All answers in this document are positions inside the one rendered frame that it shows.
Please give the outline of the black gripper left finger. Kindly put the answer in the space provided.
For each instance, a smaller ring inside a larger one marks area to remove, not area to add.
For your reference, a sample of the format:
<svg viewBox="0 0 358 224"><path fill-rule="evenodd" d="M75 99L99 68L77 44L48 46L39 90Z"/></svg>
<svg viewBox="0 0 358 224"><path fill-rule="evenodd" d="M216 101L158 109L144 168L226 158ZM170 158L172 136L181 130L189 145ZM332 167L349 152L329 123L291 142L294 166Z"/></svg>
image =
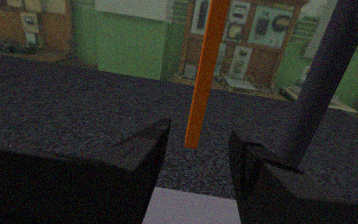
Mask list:
<svg viewBox="0 0 358 224"><path fill-rule="evenodd" d="M0 212L68 224L142 224L171 120L77 157L0 144Z"/></svg>

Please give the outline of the orange rectangular bar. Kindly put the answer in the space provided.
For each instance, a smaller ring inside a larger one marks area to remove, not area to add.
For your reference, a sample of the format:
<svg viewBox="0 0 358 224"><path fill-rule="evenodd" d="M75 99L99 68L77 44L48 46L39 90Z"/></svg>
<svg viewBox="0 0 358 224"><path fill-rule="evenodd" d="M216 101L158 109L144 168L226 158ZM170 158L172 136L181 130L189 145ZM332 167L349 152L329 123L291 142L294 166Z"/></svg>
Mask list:
<svg viewBox="0 0 358 224"><path fill-rule="evenodd" d="M197 149L230 0L211 0L185 147Z"/></svg>

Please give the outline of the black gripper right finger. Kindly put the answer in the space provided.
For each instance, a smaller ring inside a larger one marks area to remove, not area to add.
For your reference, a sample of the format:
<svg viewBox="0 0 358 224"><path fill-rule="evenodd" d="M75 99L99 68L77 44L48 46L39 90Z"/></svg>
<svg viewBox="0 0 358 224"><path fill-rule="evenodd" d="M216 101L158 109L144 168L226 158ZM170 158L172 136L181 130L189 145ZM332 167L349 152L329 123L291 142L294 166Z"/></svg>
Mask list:
<svg viewBox="0 0 358 224"><path fill-rule="evenodd" d="M358 201L337 195L242 132L228 142L241 224L358 224Z"/></svg>

